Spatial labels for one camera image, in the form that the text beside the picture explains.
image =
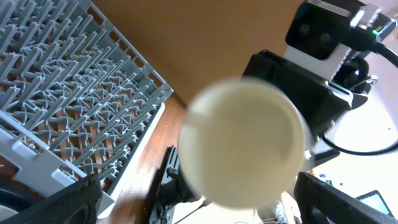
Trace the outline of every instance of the white wall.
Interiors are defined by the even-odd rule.
[[[373,3],[382,7],[382,12],[391,16],[398,13],[397,0],[364,0],[363,3]],[[397,29],[394,34],[387,37],[383,43],[390,49],[398,52]],[[370,66],[370,75],[377,75],[379,81],[376,84],[376,90],[387,108],[395,126],[398,127],[398,68],[391,65],[386,59],[379,55],[371,53],[366,57]]]

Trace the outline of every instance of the dish rack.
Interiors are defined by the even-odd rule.
[[[96,173],[108,216],[173,89],[90,1],[0,11],[0,155],[45,197]]]

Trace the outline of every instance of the white cup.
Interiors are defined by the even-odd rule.
[[[188,107],[178,157],[196,194],[227,207],[259,207],[291,187],[309,142],[304,119],[276,87],[225,81]]]

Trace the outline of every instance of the black cable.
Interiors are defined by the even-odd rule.
[[[353,59],[353,62],[356,62],[358,64],[358,78],[354,83],[350,85],[348,89],[353,90],[355,88],[356,93],[362,93],[365,89],[365,85],[360,85],[364,83],[364,80],[368,78],[369,64],[365,59],[361,57],[355,57]]]
[[[378,42],[374,45],[372,51],[374,53],[377,53],[381,56],[383,56],[385,59],[390,61],[393,65],[395,65],[398,68],[398,55],[393,52],[391,49],[389,49],[387,46],[384,44]]]
[[[209,205],[210,203],[211,203],[211,201],[209,201],[209,200],[207,200],[207,199],[204,200],[203,203],[202,203],[198,208],[196,208],[194,211],[190,212],[188,215],[185,215],[183,218],[181,218],[179,221],[175,222],[174,224],[180,223],[182,220],[186,219],[188,216],[192,215],[192,214],[193,214],[194,212],[196,212],[197,210],[199,210],[199,209],[201,209],[201,208],[203,208],[203,207],[206,207],[206,206]]]
[[[333,149],[336,149],[340,152],[343,153],[347,153],[347,154],[351,154],[351,155],[356,155],[356,156],[376,156],[376,155],[381,155],[381,154],[385,154],[385,153],[389,153],[392,152],[396,149],[398,149],[398,141],[395,142],[393,145],[385,148],[385,149],[381,149],[378,151],[373,151],[373,152],[356,152],[356,151],[351,151],[351,150],[347,150],[347,149],[343,149],[342,147],[336,146],[335,143],[331,142],[329,139],[327,139],[326,134],[324,133],[321,136],[322,140],[329,145],[330,147],[332,147]]]
[[[353,90],[353,89],[355,89],[357,86],[361,85],[362,83],[366,83],[366,82],[368,82],[368,81],[376,82],[376,81],[377,81],[377,76],[371,75],[371,76],[366,77],[366,78],[364,78],[364,79],[362,79],[362,80],[357,80],[357,81],[355,81],[353,84],[351,84],[351,85],[348,87],[348,89],[349,89],[349,90]]]

